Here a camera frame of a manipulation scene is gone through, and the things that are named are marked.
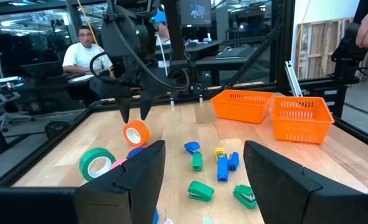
orange basket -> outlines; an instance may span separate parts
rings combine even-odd
[[[271,119],[276,139],[318,144],[334,122],[321,97],[277,96]]]
[[[260,124],[267,115],[273,93],[224,90],[211,99],[218,118]]]

green tape roll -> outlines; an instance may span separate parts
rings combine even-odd
[[[105,165],[98,171],[90,171],[91,165],[98,159],[106,160]],[[109,171],[116,158],[104,148],[94,148],[84,153],[80,159],[78,169],[83,174],[84,179],[90,181]]]

wooden table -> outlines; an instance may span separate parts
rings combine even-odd
[[[131,119],[139,119],[139,109],[132,109]],[[254,140],[326,177],[368,193],[368,146],[335,126],[331,126],[324,144],[277,141],[273,136],[269,115],[262,124],[249,124],[217,119],[212,104],[191,103],[155,106],[146,124],[151,139],[166,141],[166,168],[158,202],[160,220],[198,224],[209,217],[213,224],[263,223],[257,208],[245,208],[232,194],[236,185],[249,184],[242,152],[246,140]],[[55,149],[23,176],[15,186],[80,186],[84,184],[78,170],[82,154],[93,147],[105,147],[118,159],[124,159],[132,147],[122,135],[124,122],[119,111],[92,114]],[[184,144],[198,141],[204,167],[199,173],[191,169],[191,156]],[[214,148],[227,153],[237,151],[241,164],[229,173],[228,182],[217,182]],[[211,202],[187,197],[187,188],[199,180],[214,188]]]

orange tape roll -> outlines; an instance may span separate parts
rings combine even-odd
[[[141,147],[149,140],[150,132],[142,121],[133,120],[123,128],[123,135],[130,145]]]

pink tape roll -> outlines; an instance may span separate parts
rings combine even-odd
[[[116,160],[116,162],[112,163],[111,167],[109,170],[114,169],[116,166],[121,165],[122,163],[124,163],[124,161],[126,161],[126,159],[118,159]]]

